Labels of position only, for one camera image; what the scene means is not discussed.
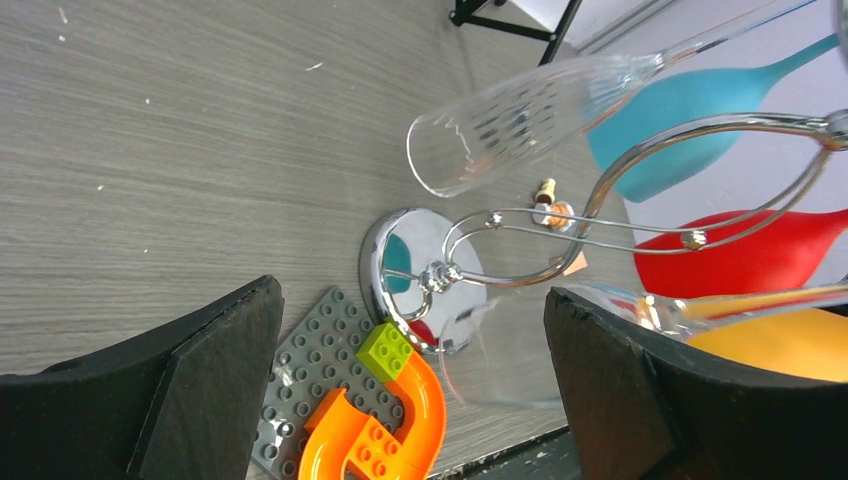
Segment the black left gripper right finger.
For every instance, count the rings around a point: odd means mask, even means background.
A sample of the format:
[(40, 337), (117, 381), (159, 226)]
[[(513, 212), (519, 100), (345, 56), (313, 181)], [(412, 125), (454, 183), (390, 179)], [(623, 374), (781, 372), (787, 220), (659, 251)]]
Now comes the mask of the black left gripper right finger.
[(843, 479), (847, 387), (746, 366), (553, 288), (544, 327), (586, 479)]

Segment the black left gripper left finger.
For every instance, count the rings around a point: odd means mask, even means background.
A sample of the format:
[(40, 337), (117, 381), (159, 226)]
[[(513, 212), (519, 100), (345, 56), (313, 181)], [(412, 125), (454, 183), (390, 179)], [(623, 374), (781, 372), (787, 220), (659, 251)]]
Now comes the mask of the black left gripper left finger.
[(272, 276), (102, 350), (1, 378), (5, 479), (242, 479), (284, 298)]

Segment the yellow plastic wine glass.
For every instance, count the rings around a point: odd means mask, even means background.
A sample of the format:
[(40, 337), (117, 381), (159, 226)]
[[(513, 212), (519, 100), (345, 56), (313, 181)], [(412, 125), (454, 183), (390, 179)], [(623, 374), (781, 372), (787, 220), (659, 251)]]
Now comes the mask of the yellow plastic wine glass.
[(847, 301), (845, 283), (679, 303), (699, 332), (687, 343), (763, 370), (847, 381), (847, 317), (826, 311)]

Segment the red plastic wine glass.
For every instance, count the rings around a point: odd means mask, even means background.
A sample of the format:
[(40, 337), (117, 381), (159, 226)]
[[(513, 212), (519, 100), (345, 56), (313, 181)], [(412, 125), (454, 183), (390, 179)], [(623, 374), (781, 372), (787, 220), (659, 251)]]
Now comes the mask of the red plastic wine glass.
[(789, 211), (732, 243), (673, 255), (636, 253), (644, 288), (672, 298), (779, 291), (803, 286), (847, 229), (847, 211)]

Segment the chrome wine glass rack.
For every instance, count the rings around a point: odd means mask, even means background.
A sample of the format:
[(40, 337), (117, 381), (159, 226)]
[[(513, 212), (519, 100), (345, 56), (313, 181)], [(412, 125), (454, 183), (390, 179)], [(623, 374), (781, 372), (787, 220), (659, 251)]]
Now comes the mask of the chrome wine glass rack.
[(443, 294), (455, 284), (480, 287), (516, 288), (546, 282), (576, 258), (586, 246), (595, 242), (589, 233), (594, 226), (629, 231), (637, 225), (602, 220), (599, 217), (610, 190), (626, 173), (646, 158), (678, 143), (730, 132), (758, 131), (815, 140), (819, 152), (807, 168), (784, 191), (765, 204), (749, 211), (715, 214), (680, 228), (652, 228), (654, 238), (642, 246), (629, 248), (629, 253), (673, 255), (707, 250), (732, 243), (755, 233), (792, 211), (817, 182), (825, 165), (835, 152), (847, 148), (847, 113), (839, 110), (826, 117), (808, 117), (778, 113), (732, 113), (707, 116), (676, 125), (633, 146), (622, 154), (595, 185), (582, 214), (574, 215), (574, 225), (556, 232), (536, 224), (531, 233), (561, 239), (567, 247), (563, 255), (547, 268), (526, 275), (496, 277), (477, 272), (478, 254), (463, 242), (477, 234), (476, 229), (463, 231), (462, 225), (479, 218), (481, 230), (508, 230), (505, 210), (483, 210), (456, 222), (426, 208), (408, 208), (377, 222), (362, 245), (360, 283), (375, 317), (396, 325), (412, 345), (428, 354), (441, 353), (434, 328), (426, 320), (433, 317), (445, 325), (451, 313), (462, 303), (458, 296), (449, 307), (440, 308), (434, 296)]

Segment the clear wine glass with label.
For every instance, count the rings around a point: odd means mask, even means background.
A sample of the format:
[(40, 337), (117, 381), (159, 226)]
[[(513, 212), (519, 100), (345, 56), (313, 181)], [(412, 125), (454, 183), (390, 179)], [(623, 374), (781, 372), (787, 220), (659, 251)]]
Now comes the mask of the clear wine glass with label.
[(668, 68), (801, 8), (772, 1), (649, 54), (554, 61), (416, 118), (405, 148), (431, 194), (450, 198), (586, 137), (607, 169), (637, 142), (702, 117), (760, 107), (783, 77), (830, 51), (835, 35), (757, 68), (669, 74)]

